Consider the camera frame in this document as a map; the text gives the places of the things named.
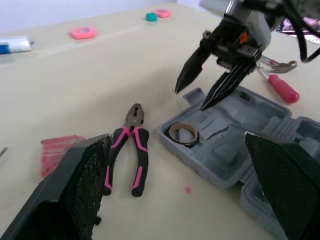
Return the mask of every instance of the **teal object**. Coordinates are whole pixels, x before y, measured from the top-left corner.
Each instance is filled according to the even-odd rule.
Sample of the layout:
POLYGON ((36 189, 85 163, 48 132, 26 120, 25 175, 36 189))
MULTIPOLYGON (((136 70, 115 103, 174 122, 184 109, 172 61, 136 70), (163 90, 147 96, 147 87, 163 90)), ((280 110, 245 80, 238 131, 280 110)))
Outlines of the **teal object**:
POLYGON ((158 20, 158 16, 155 13, 151 12, 145 15, 145 19, 148 22, 156 22, 158 20))

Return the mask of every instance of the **gray tool case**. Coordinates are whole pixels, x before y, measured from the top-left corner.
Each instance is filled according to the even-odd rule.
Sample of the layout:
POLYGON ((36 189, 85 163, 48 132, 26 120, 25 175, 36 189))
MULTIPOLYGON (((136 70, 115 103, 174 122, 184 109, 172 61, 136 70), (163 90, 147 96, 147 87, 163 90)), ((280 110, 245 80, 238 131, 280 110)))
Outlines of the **gray tool case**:
POLYGON ((230 188, 237 181, 244 183, 243 208, 280 239, 287 240, 261 190, 244 133, 264 133, 298 143, 320 163, 320 124, 306 117, 292 119, 289 109, 241 86, 205 111, 199 110, 205 99, 200 88, 183 97, 190 107, 161 125, 161 141, 170 152, 218 188, 230 188), (197 129, 199 140, 194 147, 175 143, 167 136, 169 128, 176 123, 197 129))

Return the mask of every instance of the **black cable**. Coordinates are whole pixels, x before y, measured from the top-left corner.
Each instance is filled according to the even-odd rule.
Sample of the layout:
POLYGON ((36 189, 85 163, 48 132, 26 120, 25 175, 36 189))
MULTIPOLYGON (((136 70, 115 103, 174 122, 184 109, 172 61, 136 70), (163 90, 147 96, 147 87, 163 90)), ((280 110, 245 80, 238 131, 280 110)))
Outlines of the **black cable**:
POLYGON ((303 63, 309 63, 312 60, 314 60, 317 56, 320 55, 320 48, 318 48, 311 56, 307 57, 307 55, 308 55, 307 44, 306 44, 306 40, 305 40, 305 35, 302 31, 302 28, 303 28, 302 22, 305 23, 305 21, 302 19, 301 16, 296 14, 296 13, 298 13, 296 10, 289 9, 286 6, 283 6, 283 7, 284 7, 285 17, 287 17, 289 19, 289 21, 291 22, 291 24, 294 28, 294 31, 296 33, 296 37, 297 37, 297 40, 299 43, 299 48, 300 48, 300 59, 303 63))
POLYGON ((316 37, 320 38, 320 32, 316 31, 312 26, 310 26, 304 18, 298 13, 297 9, 294 7, 290 0, 284 0, 287 4, 286 7, 289 7, 291 12, 296 16, 298 23, 305 29, 307 29, 311 34, 315 35, 316 37))

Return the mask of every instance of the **pink object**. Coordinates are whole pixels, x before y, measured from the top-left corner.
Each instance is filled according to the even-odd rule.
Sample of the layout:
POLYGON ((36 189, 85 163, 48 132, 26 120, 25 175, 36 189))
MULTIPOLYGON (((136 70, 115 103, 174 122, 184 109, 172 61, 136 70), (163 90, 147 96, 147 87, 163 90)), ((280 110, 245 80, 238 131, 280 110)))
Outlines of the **pink object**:
POLYGON ((137 147, 138 147, 139 149, 141 149, 142 151, 148 152, 148 149, 146 149, 145 147, 143 147, 143 146, 141 145, 141 141, 140 141, 139 133, 138 133, 139 129, 143 129, 143 127, 141 127, 141 126, 135 127, 135 128, 133 129, 133 131, 132 131, 132 136, 135 137, 135 141, 136 141, 137 147))
POLYGON ((119 136, 119 138, 116 140, 116 142, 111 146, 111 148, 115 148, 119 145, 119 143, 122 141, 122 139, 124 138, 125 135, 128 135, 128 137, 130 137, 130 129, 126 126, 122 127, 122 132, 119 136))
POLYGON ((41 176, 50 175, 59 165, 66 152, 77 143, 85 140, 83 136, 64 136, 42 140, 41 176))
POLYGON ((288 104, 294 104, 298 102, 300 95, 285 81, 280 79, 278 75, 271 74, 268 78, 268 83, 274 88, 274 90, 285 100, 288 104))
POLYGON ((190 193, 191 193, 191 188, 190 188, 189 186, 186 186, 186 187, 184 188, 184 190, 185 190, 185 192, 186 192, 187 194, 190 194, 190 193))
POLYGON ((106 167, 106 177, 105 177, 105 181, 104 181, 104 186, 108 189, 110 189, 110 191, 112 191, 112 186, 109 183, 109 175, 110 175, 110 166, 106 167))
POLYGON ((132 186, 132 189, 135 189, 135 188, 137 188, 137 187, 139 186, 140 178, 141 178, 141 174, 142 174, 142 169, 143 169, 142 166, 140 166, 140 167, 138 168, 138 172, 137 172, 137 174, 136 174, 136 178, 135 178, 134 184, 133 184, 133 186, 132 186))
POLYGON ((96 31, 93 27, 83 26, 72 29, 71 36, 74 39, 88 39, 96 36, 96 31))
POLYGON ((171 12, 165 9, 156 9, 153 11, 159 18, 167 18, 171 16, 171 12))

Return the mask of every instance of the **white wall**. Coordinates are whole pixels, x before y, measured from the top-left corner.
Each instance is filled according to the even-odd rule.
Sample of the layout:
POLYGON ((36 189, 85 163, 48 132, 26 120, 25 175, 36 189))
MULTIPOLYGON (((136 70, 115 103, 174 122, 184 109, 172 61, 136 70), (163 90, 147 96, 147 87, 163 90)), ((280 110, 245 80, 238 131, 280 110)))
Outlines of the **white wall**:
MULTIPOLYGON (((200 1, 201 0, 177 0, 179 4, 195 9, 205 10, 200 6, 200 1)), ((201 2, 203 6, 209 6, 211 9, 213 9, 213 12, 219 15, 225 12, 229 4, 229 0, 202 0, 201 2)))
POLYGON ((0 33, 115 13, 171 0, 1 0, 0 33))

